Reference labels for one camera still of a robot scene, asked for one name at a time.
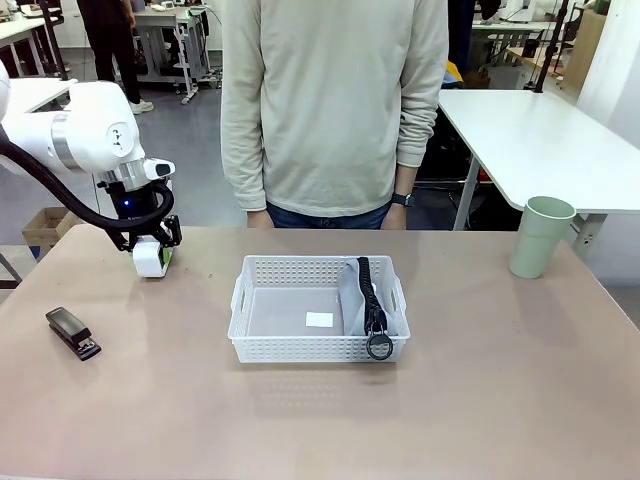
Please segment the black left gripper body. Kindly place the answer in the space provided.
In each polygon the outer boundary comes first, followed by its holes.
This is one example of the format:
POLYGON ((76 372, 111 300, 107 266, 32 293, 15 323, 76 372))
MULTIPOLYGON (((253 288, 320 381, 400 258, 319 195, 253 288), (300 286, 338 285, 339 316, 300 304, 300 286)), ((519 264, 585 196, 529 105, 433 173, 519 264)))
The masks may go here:
POLYGON ((97 187, 104 189, 113 203, 118 232, 150 235, 160 229, 170 212, 170 188, 166 181, 151 181, 131 191, 125 189, 123 182, 100 181, 97 187))

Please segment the person's left hand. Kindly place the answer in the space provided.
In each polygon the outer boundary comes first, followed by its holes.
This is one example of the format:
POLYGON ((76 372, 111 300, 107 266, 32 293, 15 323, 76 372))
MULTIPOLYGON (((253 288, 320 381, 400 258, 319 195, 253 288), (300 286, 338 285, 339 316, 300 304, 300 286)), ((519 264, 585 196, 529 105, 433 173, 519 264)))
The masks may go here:
POLYGON ((407 228, 407 210, 404 205, 392 203, 381 224, 382 230, 405 230, 407 228))

